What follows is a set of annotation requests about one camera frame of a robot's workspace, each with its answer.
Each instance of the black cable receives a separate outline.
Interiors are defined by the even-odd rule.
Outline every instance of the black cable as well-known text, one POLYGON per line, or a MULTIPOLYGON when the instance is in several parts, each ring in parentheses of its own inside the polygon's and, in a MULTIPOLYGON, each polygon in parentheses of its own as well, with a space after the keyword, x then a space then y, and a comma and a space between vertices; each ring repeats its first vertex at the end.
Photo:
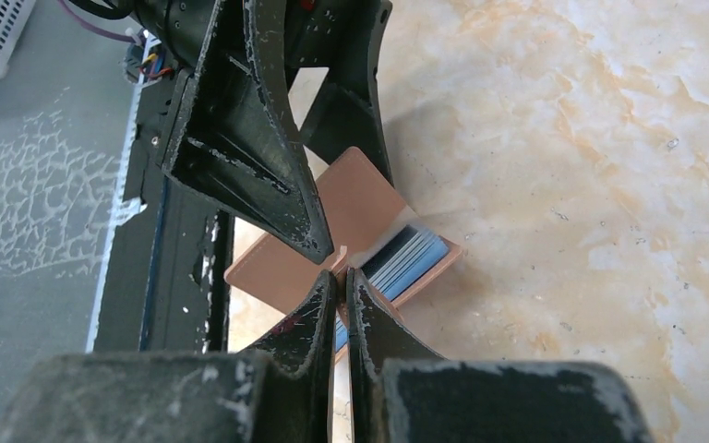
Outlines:
POLYGON ((124 5, 118 7, 100 5, 93 0, 69 0, 69 2, 89 14, 104 18, 105 20, 120 20, 121 18, 127 18, 129 17, 129 14, 134 11, 134 0, 126 0, 124 5))

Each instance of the open box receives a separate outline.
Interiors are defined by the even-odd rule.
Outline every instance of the open box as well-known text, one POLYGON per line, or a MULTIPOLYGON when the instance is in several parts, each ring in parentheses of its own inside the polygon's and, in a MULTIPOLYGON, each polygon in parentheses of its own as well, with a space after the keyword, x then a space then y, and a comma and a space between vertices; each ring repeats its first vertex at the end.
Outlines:
MULTIPOLYGON (((265 233, 224 273, 227 282, 289 314, 321 271, 340 274, 360 268, 408 222, 416 221, 406 201, 357 148, 348 149, 319 177, 317 189, 337 252, 316 265, 265 233)), ((392 306, 406 303, 460 258, 461 247, 440 238, 447 254, 393 299, 392 306)), ((336 361, 345 350, 336 353, 336 361)))

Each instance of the marble tabletop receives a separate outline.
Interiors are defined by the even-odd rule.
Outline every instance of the marble tabletop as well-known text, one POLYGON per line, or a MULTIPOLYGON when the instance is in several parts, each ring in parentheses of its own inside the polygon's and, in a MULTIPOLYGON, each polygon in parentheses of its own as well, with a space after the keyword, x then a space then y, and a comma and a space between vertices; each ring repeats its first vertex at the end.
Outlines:
MULTIPOLYGON (((466 248, 407 326, 450 358, 609 365, 656 441, 709 441, 709 1, 396 0, 378 80, 396 188, 466 248)), ((280 317, 235 291, 231 347, 280 317)))

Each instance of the gray floor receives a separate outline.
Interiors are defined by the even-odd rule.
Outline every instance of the gray floor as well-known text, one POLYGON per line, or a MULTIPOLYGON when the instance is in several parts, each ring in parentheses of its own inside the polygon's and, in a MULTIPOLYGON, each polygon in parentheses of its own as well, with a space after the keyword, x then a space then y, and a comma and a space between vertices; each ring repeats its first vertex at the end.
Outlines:
POLYGON ((0 80, 0 415, 34 363, 84 349, 131 100, 125 49, 39 0, 0 80))

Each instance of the stack of cards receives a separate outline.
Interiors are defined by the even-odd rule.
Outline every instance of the stack of cards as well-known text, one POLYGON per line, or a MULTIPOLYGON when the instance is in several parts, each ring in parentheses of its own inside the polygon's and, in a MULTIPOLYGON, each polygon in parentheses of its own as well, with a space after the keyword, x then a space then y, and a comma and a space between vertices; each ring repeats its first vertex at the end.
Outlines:
MULTIPOLYGON (((363 272, 371 284, 389 301, 433 268, 450 249, 427 227, 406 225, 363 265, 363 272)), ((340 319, 335 322, 335 350, 347 342, 346 327, 340 319)))

